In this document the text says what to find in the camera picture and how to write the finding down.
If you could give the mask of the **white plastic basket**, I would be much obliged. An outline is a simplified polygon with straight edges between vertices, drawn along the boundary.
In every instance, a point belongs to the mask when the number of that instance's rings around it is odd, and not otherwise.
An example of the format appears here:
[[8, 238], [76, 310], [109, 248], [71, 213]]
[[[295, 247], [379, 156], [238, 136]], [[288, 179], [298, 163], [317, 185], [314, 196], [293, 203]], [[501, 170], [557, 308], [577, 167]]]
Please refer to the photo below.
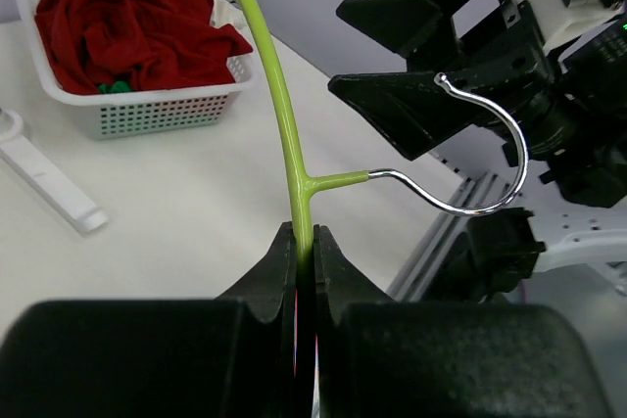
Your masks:
[[16, 0], [23, 31], [43, 90], [64, 104], [87, 137], [114, 139], [169, 129], [217, 123], [239, 94], [252, 88], [260, 74], [256, 56], [231, 57], [230, 84], [120, 94], [75, 95], [63, 90], [53, 73], [35, 24], [39, 0]]

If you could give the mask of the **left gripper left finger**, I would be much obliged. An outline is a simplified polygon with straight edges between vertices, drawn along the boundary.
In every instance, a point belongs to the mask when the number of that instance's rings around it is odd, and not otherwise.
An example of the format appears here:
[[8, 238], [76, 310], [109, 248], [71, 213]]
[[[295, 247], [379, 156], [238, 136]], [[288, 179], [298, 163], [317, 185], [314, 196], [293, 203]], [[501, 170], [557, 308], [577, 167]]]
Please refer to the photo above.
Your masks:
[[290, 223], [223, 294], [53, 300], [1, 346], [5, 417], [290, 417], [296, 253]]

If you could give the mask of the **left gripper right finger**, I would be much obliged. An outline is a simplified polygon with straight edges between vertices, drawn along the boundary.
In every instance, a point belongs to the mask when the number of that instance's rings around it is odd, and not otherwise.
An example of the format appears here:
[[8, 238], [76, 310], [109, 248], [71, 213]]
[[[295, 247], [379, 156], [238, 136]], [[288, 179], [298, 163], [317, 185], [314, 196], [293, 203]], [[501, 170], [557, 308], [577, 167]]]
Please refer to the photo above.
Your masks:
[[541, 305], [396, 302], [313, 239], [324, 417], [608, 417], [576, 330]]

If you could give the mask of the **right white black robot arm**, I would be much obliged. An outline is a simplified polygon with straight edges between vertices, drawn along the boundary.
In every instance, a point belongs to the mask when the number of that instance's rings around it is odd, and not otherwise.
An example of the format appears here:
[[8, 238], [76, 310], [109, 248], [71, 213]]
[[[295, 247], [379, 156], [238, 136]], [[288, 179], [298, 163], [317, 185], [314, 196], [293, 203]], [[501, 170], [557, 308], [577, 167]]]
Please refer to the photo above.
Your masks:
[[403, 72], [340, 74], [329, 91], [405, 159], [462, 176], [389, 288], [480, 302], [535, 272], [626, 261], [626, 0], [344, 0], [337, 16]]

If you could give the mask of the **green t shirt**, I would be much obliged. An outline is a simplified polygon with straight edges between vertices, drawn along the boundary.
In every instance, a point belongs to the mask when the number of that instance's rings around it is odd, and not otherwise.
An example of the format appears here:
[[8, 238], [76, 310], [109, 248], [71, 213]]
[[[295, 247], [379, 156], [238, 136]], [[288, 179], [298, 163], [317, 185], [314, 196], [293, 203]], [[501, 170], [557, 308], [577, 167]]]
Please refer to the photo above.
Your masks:
[[101, 94], [123, 94], [133, 92], [131, 85], [124, 80], [117, 80], [111, 84], [101, 83], [98, 86], [98, 90]]

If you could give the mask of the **red t shirt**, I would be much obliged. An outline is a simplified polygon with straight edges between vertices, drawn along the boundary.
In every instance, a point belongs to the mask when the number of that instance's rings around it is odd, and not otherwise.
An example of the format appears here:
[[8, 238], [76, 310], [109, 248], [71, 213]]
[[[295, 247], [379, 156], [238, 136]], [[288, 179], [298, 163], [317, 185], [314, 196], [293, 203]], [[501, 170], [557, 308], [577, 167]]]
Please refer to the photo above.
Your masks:
[[230, 84], [231, 57], [252, 45], [230, 23], [213, 26], [216, 0], [40, 0], [34, 20], [61, 87], [97, 95]]

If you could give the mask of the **metal clothes rack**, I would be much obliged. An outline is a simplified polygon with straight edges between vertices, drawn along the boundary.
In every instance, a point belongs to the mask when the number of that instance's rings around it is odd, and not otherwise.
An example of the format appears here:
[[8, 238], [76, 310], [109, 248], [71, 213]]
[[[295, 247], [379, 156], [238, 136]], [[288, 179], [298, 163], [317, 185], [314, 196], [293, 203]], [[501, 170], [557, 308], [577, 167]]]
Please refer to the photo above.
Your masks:
[[77, 232], [108, 223], [104, 211], [32, 144], [24, 120], [11, 110], [1, 110], [1, 159]]

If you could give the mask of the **green hanger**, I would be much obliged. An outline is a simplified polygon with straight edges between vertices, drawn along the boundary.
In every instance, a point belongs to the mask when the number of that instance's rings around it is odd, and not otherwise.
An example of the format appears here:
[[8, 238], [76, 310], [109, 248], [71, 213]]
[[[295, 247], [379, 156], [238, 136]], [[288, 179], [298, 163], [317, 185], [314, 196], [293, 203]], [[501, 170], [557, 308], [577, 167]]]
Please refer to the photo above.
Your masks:
[[518, 158], [518, 170], [508, 192], [499, 200], [489, 206], [477, 209], [456, 208], [435, 198], [407, 175], [396, 169], [363, 170], [319, 177], [308, 175], [288, 86], [265, 17], [257, 0], [238, 1], [251, 29], [265, 70], [266, 82], [277, 120], [287, 178], [293, 234], [296, 241], [296, 287], [298, 295], [303, 296], [314, 292], [314, 226], [311, 218], [311, 198], [319, 192], [364, 183], [370, 179], [393, 178], [403, 183], [430, 206], [453, 216], [466, 217], [494, 213], [511, 203], [519, 194], [528, 176], [529, 166], [528, 147], [519, 125], [501, 106], [487, 98], [455, 87], [442, 72], [434, 76], [436, 85], [451, 97], [479, 106], [492, 113], [508, 128], [513, 138]]

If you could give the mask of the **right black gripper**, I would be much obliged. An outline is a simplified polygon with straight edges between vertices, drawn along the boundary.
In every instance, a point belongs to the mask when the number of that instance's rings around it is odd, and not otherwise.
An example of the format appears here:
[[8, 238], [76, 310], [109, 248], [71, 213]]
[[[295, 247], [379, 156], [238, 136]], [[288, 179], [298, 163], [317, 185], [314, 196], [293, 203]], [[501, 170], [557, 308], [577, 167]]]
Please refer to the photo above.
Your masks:
[[409, 161], [471, 124], [508, 137], [486, 110], [438, 86], [438, 72], [506, 108], [528, 143], [547, 144], [558, 137], [555, 69], [541, 51], [530, 4], [499, 0], [486, 18], [458, 35], [453, 16], [469, 1], [343, 0], [336, 9], [343, 22], [407, 59], [410, 72], [339, 74], [328, 90]]

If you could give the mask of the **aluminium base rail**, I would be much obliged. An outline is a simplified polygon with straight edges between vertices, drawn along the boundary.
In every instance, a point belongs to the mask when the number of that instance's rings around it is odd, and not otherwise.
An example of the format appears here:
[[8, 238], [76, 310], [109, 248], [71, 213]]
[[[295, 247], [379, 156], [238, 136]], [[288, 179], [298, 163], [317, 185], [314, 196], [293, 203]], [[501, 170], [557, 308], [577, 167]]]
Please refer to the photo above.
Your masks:
[[518, 195], [482, 217], [441, 213], [389, 286], [401, 302], [481, 301], [514, 290], [535, 273], [592, 264], [626, 289], [626, 205], [583, 208]]

